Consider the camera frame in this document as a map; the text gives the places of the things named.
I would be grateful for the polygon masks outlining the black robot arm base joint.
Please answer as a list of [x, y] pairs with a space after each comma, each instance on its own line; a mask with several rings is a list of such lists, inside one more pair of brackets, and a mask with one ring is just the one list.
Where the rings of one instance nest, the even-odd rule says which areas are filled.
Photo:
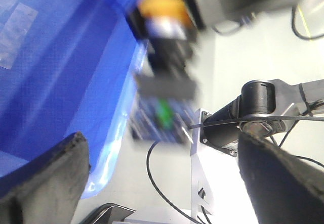
[[240, 95], [215, 112], [201, 114], [199, 141], [230, 156], [245, 132], [262, 138], [290, 133], [300, 121], [323, 113], [323, 80], [290, 85], [283, 80], [252, 80]]

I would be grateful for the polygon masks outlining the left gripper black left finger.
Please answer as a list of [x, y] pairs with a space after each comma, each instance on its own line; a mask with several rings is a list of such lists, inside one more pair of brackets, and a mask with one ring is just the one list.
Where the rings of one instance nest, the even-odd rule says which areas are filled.
[[1, 223], [71, 223], [89, 174], [78, 131], [1, 177]]

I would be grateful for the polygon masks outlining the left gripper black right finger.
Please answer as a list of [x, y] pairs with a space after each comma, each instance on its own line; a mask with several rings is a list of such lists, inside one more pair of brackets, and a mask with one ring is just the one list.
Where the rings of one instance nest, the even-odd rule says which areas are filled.
[[238, 166], [258, 223], [323, 223], [322, 171], [248, 133]]

